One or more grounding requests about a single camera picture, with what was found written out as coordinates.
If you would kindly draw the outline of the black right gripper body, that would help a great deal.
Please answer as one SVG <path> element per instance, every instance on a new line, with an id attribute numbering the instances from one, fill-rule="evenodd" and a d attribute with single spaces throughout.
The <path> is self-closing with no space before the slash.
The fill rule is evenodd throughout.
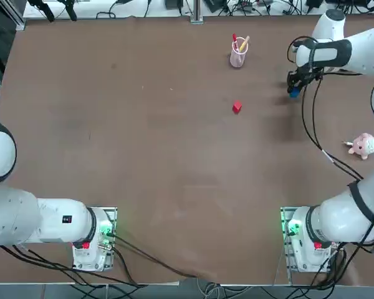
<path id="1" fill-rule="evenodd" d="M 304 70 L 303 68 L 297 68 L 295 71 L 289 71 L 287 74 L 288 82 L 311 82 L 312 80 L 318 80 L 322 73 L 322 68 L 314 68 L 310 70 Z"/>

